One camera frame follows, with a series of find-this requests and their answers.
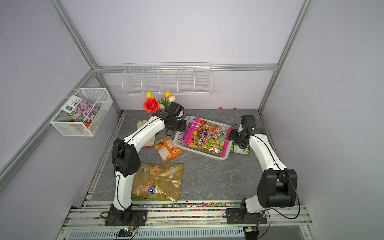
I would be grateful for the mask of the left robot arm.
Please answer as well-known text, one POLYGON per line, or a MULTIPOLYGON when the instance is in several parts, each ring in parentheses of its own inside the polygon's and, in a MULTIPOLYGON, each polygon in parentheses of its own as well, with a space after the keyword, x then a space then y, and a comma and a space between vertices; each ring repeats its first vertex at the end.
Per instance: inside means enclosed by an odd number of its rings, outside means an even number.
POLYGON ((164 129, 183 132, 186 128, 183 115, 183 109, 173 112, 157 111, 134 133, 114 141, 112 163, 116 190, 111 213, 116 217, 121 219, 132 211, 132 187, 134 176, 141 166, 140 150, 153 136, 164 129))

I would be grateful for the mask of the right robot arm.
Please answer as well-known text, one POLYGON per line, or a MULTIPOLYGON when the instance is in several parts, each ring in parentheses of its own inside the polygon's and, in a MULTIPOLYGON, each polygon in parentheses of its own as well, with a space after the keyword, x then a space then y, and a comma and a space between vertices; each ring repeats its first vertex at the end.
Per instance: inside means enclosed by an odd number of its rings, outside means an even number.
POLYGON ((263 170, 256 195, 244 200, 247 214, 293 207, 299 203, 298 175, 282 163, 266 135, 259 134, 253 128, 241 131, 231 129, 228 139, 240 147, 251 148, 263 170))

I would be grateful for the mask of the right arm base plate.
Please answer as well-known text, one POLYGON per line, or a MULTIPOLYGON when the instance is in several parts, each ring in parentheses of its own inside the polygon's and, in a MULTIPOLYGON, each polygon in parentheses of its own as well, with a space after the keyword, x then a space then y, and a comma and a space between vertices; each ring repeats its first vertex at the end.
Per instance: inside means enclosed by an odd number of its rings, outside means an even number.
POLYGON ((248 213, 240 208, 226 209, 224 217, 228 225, 259 225, 268 222, 264 212, 248 213))

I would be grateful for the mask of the gold candy bag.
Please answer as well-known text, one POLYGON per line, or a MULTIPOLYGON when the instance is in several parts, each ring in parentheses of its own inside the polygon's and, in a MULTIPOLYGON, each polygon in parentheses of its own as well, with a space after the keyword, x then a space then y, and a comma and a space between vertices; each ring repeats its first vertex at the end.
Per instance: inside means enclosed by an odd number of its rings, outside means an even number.
POLYGON ((183 164, 142 163, 134 177, 132 198, 177 202, 183 167, 183 164))

